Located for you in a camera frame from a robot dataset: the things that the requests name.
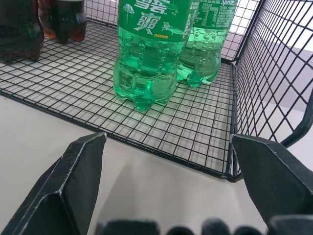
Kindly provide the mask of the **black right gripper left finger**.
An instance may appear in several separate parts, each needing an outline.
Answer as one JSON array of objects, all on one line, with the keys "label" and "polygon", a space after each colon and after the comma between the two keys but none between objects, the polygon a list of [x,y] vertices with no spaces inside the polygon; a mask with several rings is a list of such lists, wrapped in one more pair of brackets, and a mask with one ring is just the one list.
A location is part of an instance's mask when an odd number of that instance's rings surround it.
[{"label": "black right gripper left finger", "polygon": [[80,137],[37,180],[3,235],[85,235],[98,197],[104,132]]}]

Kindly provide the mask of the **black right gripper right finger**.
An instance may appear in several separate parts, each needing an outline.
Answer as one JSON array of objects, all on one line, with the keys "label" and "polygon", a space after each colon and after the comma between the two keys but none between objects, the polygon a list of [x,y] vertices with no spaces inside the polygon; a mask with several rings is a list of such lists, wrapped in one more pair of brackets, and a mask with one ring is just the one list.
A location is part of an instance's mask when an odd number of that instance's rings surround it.
[{"label": "black right gripper right finger", "polygon": [[252,202],[269,235],[313,233],[313,172],[280,143],[231,136]]}]

